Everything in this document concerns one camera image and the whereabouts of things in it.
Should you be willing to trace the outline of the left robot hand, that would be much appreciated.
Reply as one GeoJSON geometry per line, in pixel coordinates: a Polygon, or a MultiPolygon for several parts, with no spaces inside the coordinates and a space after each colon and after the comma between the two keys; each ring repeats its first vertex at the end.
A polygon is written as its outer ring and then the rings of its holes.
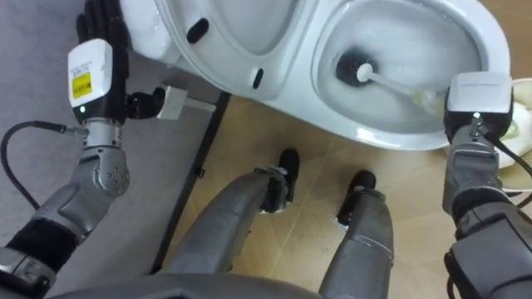
{"type": "Polygon", "coordinates": [[[126,92],[130,75],[129,33],[116,0],[84,2],[76,18],[78,45],[67,55],[68,97],[78,123],[108,119],[124,124],[127,119],[157,116],[165,92],[126,92]]]}

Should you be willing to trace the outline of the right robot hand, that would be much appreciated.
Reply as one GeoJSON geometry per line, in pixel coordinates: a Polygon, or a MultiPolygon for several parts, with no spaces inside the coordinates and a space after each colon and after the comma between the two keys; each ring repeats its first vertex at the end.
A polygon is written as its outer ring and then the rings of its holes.
{"type": "Polygon", "coordinates": [[[513,116],[513,86],[510,75],[492,71],[467,72],[452,78],[444,104],[443,123],[452,142],[462,127],[478,114],[488,133],[500,139],[513,116]]]}

